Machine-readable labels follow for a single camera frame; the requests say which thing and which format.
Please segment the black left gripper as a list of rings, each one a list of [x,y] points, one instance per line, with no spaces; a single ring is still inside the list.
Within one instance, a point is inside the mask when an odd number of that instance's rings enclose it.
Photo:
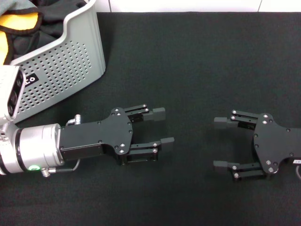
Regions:
[[[142,104],[124,109],[114,108],[104,120],[65,126],[60,134],[60,153],[65,161],[108,154],[118,164],[169,158],[174,146],[173,137],[131,145],[131,122],[165,119],[164,107],[150,109]]]

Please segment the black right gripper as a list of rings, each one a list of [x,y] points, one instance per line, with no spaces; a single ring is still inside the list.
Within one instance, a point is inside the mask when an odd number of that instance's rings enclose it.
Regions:
[[[229,172],[234,181],[243,179],[265,179],[267,175],[279,172],[282,163],[296,167],[297,177],[301,177],[301,129],[280,126],[269,113],[248,113],[232,110],[231,116],[215,117],[214,127],[243,128],[254,130],[254,149],[258,162],[234,163],[213,161],[216,172]]]

